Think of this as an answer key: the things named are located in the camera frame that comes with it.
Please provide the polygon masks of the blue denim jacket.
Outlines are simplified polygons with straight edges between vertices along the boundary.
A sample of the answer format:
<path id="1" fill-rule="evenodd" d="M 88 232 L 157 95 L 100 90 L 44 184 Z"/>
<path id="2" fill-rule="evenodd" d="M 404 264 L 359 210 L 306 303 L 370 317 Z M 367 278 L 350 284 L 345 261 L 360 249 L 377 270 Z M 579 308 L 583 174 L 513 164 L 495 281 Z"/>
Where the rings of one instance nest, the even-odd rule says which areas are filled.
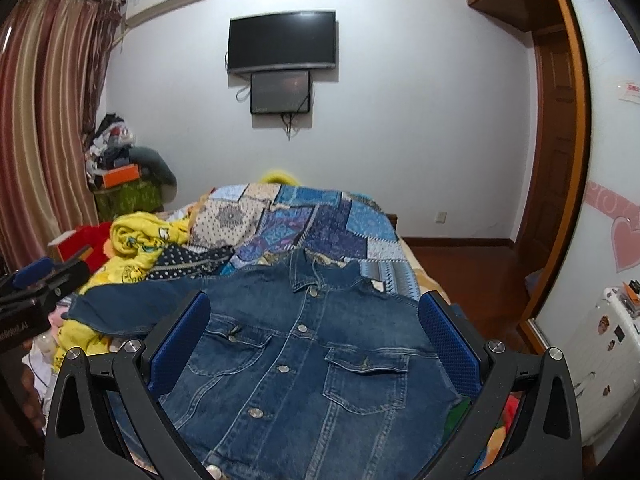
<path id="1" fill-rule="evenodd" d="M 70 318 L 142 336 L 191 292 L 208 324 L 160 399 L 216 479 L 411 479 L 442 445 L 459 395 L 412 299 L 356 263 L 296 250 L 270 266 L 88 290 Z"/>

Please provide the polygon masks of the clothes pile in corner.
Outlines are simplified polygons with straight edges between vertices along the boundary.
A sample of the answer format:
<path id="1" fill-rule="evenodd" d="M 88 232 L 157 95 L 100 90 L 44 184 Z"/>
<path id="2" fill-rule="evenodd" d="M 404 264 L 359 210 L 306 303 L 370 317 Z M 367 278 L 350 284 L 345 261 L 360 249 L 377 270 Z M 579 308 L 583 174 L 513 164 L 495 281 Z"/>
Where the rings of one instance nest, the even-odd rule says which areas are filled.
<path id="1" fill-rule="evenodd" d="M 102 188 L 102 177 L 107 170 L 129 164 L 139 166 L 140 178 L 151 179 L 171 188 L 177 185 L 176 176 L 160 153 L 138 145 L 125 119 L 117 114 L 103 117 L 98 128 L 88 135 L 85 148 L 88 183 L 96 190 Z"/>

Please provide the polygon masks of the red green fleece blanket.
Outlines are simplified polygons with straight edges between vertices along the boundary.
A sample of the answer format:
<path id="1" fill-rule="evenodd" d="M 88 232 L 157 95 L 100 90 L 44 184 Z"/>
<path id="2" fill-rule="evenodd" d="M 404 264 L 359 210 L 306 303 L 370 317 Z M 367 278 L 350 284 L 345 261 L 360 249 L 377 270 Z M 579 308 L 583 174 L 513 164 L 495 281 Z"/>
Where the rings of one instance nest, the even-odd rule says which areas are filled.
<path id="1" fill-rule="evenodd" d="M 506 434 L 514 422 L 516 411 L 521 402 L 521 396 L 522 394 L 520 392 L 509 394 L 508 400 L 506 400 L 506 404 L 504 404 L 502 408 L 491 436 L 485 444 L 484 450 L 480 453 L 480 456 L 478 456 L 472 472 L 479 472 L 495 461 L 504 440 L 506 440 Z M 467 396 L 462 396 L 460 401 L 450 408 L 446 417 L 444 432 L 442 433 L 442 442 L 446 443 L 449 440 L 470 407 L 471 400 Z"/>

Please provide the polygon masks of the white radiator with magnets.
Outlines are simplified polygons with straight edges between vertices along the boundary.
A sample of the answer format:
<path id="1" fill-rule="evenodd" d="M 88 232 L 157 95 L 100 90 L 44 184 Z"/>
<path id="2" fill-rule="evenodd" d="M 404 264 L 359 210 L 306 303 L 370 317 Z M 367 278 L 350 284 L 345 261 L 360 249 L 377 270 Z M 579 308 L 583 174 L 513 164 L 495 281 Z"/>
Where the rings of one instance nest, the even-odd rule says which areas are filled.
<path id="1" fill-rule="evenodd" d="M 564 347 L 582 443 L 593 444 L 639 392 L 639 304 L 609 287 Z"/>

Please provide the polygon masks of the yellow cartoon blanket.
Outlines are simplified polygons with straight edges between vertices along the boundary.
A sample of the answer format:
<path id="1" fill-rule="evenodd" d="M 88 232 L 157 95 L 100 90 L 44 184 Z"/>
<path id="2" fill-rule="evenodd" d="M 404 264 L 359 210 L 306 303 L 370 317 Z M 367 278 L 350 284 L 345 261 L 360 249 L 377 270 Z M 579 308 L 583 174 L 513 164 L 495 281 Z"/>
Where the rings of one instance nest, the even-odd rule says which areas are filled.
<path id="1" fill-rule="evenodd" d="M 141 282 L 150 272 L 163 250 L 171 244 L 184 245 L 190 240 L 190 219 L 184 217 L 166 221 L 149 212 L 135 212 L 117 217 L 111 224 L 110 237 L 112 256 L 96 271 L 72 306 L 93 288 L 103 285 L 134 284 Z M 52 370 L 58 373 L 66 353 L 71 348 L 81 348 L 87 356 L 110 352 L 112 336 L 90 328 L 86 323 L 75 321 L 66 312 L 66 319 L 58 329 L 58 343 Z"/>

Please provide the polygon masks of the orange box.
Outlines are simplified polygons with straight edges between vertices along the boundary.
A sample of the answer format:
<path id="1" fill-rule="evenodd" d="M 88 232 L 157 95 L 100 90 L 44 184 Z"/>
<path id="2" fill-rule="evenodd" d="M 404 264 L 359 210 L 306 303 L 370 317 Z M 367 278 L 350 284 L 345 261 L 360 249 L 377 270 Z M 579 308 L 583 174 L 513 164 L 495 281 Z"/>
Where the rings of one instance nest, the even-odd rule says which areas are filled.
<path id="1" fill-rule="evenodd" d="M 102 188 L 116 188 L 116 186 L 138 180 L 140 178 L 140 168 L 136 164 L 129 164 L 107 170 L 102 177 Z"/>

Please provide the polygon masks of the green patterned storage box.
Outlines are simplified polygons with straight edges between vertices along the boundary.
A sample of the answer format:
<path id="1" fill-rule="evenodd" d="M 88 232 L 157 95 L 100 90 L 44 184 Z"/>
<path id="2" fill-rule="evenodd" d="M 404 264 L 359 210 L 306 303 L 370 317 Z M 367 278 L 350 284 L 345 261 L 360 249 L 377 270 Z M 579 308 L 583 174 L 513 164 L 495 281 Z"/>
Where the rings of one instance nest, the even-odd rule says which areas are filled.
<path id="1" fill-rule="evenodd" d="M 94 192 L 96 210 L 101 221 L 112 221 L 137 211 L 159 212 L 164 209 L 162 190 L 152 180 L 139 179 L 114 188 Z"/>

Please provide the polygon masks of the blue patchwork quilt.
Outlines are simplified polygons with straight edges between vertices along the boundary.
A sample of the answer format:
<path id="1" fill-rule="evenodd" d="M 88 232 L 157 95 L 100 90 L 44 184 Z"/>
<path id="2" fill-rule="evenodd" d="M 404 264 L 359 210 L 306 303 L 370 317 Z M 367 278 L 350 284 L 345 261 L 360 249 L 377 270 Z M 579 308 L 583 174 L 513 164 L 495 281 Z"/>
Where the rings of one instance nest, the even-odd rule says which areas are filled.
<path id="1" fill-rule="evenodd" d="M 190 242 L 231 246 L 230 271 L 303 248 L 323 262 L 356 262 L 383 292 L 420 297 L 392 220 L 374 200 L 355 193 L 281 183 L 216 188 L 195 206 Z"/>

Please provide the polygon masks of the striped red curtain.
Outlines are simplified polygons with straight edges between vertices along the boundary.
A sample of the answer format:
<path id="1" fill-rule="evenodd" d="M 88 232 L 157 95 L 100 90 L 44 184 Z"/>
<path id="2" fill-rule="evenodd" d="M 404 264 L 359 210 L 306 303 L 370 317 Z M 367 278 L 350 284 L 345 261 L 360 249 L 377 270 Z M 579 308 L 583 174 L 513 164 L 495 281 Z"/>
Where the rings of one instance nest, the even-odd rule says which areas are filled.
<path id="1" fill-rule="evenodd" d="M 18 0 L 1 25 L 1 255 L 12 269 L 95 224 L 85 149 L 122 0 Z"/>

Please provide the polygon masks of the pink heart wall sticker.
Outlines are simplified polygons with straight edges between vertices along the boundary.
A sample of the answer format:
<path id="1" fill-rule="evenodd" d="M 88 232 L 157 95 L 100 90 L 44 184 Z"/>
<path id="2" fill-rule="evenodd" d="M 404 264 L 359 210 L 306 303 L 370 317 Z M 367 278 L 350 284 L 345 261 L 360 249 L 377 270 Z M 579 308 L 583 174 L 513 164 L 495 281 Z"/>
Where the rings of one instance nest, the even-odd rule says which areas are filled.
<path id="1" fill-rule="evenodd" d="M 639 265 L 639 205 L 588 181 L 584 202 L 612 220 L 611 243 L 617 272 Z"/>

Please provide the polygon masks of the small black wall monitor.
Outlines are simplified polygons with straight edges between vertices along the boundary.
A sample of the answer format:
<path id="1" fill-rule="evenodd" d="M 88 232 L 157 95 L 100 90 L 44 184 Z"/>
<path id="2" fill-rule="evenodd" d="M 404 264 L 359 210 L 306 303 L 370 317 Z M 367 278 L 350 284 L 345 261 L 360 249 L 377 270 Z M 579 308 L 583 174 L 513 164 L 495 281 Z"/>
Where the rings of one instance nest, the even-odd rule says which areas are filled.
<path id="1" fill-rule="evenodd" d="M 311 107 L 311 72 L 275 70 L 250 76 L 250 114 L 307 114 Z"/>

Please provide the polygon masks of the black wall television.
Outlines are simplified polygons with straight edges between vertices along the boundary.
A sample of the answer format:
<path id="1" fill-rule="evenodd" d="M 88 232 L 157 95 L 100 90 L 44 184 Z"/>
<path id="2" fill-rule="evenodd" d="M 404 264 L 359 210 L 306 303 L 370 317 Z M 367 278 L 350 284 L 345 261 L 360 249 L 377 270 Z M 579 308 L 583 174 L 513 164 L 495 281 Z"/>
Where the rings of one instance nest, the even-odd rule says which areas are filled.
<path id="1" fill-rule="evenodd" d="M 333 70 L 334 11 L 296 11 L 235 18 L 229 23 L 227 70 Z"/>

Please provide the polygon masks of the wooden wardrobe door frame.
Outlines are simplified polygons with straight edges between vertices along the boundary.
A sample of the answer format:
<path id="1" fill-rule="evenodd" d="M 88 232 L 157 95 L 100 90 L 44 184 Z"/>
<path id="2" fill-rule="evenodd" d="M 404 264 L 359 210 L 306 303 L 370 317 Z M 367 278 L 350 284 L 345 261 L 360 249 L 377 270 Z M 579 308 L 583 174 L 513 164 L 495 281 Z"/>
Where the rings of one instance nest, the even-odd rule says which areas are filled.
<path id="1" fill-rule="evenodd" d="M 538 281 L 516 329 L 533 352 L 544 348 L 534 324 L 565 258 L 586 182 L 590 89 L 570 0 L 468 0 L 491 18 L 533 38 L 537 122 L 532 176 L 515 240 L 518 260 Z"/>

